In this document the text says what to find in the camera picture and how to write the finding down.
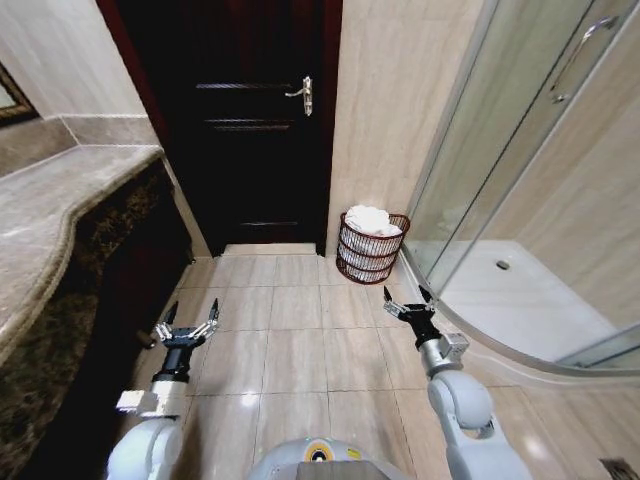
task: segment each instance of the wastebasket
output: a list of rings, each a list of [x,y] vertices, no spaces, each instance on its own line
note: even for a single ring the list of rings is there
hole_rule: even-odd
[[[402,230],[402,233],[378,237],[358,232],[347,224],[345,218],[346,213],[340,215],[336,257],[338,270],[356,283],[370,285],[385,281],[396,262],[411,221],[405,215],[390,214],[389,222]]]

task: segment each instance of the shower door handle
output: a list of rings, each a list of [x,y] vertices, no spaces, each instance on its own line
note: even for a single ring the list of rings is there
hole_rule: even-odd
[[[573,49],[573,52],[571,52],[571,55],[569,55],[569,59],[567,60],[567,63],[564,64],[564,67],[562,67],[562,70],[560,70],[560,73],[558,73],[558,76],[556,77],[555,81],[551,85],[551,88],[549,89],[549,98],[551,99],[552,103],[562,103],[571,96],[568,93],[558,92],[558,87],[560,86],[565,74],[567,73],[569,68],[571,68],[571,65],[575,63],[576,59],[580,55],[580,52],[582,51],[583,47],[587,44],[589,39],[598,30],[602,28],[606,28],[607,30],[612,29],[615,26],[617,20],[618,20],[617,16],[603,17],[600,20],[598,20],[596,23],[591,25],[589,28],[587,28],[587,31],[584,32],[584,34],[582,35],[582,38],[580,39],[576,47]]]

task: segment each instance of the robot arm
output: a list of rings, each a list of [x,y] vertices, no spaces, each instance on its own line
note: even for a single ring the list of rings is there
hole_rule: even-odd
[[[193,350],[204,344],[218,326],[218,299],[209,319],[199,327],[172,328],[178,303],[156,326],[167,348],[161,370],[153,376],[151,391],[125,391],[116,408],[146,420],[129,430],[109,456],[108,480],[166,480],[182,450],[182,428]]]
[[[429,402],[444,432],[453,480],[531,479],[500,427],[488,390],[460,371],[469,342],[462,334],[438,331],[431,321],[435,313],[431,295],[420,290],[426,304],[401,305],[385,287],[384,308],[409,323],[416,335],[416,348],[431,380]]]

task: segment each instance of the mirror frame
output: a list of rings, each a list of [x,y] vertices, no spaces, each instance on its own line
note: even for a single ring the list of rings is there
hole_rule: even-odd
[[[9,93],[16,102],[15,105],[10,107],[0,107],[0,127],[24,122],[25,120],[40,116],[2,63],[0,63],[0,84],[2,84],[7,93]]]

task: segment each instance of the mirror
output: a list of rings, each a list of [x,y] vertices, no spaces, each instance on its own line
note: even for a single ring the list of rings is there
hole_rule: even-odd
[[[38,116],[9,72],[0,64],[0,127]]]

